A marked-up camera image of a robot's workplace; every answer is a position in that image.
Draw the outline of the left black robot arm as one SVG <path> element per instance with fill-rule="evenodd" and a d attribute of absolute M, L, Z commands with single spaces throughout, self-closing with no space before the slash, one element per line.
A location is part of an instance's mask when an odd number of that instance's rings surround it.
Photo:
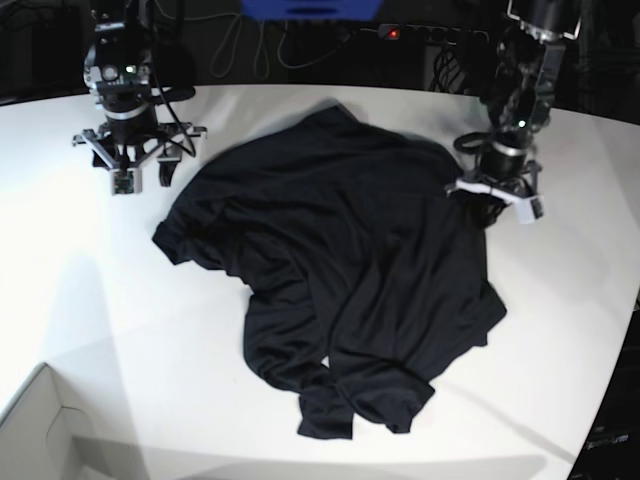
<path fill-rule="evenodd" d="M 511 23 L 497 43 L 494 81 L 482 99 L 491 127 L 454 141 L 473 166 L 446 188 L 465 197 L 481 229 L 508 207 L 522 224 L 543 216 L 535 136 L 550 122 L 566 46 L 581 29 L 578 1 L 511 1 L 506 15 Z"/>

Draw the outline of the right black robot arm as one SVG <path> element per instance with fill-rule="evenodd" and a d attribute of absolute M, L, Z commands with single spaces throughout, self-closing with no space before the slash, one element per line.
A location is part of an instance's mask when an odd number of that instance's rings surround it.
<path fill-rule="evenodd" d="M 196 156 L 194 140 L 207 133 L 181 121 L 172 105 L 192 99 L 195 88 L 165 88 L 157 76 L 153 8 L 147 1 L 92 1 L 94 41 L 83 80 L 105 121 L 72 138 L 88 146 L 92 166 L 109 173 L 112 195 L 142 192 L 142 168 L 158 162 L 159 183 L 172 184 L 184 155 Z"/>

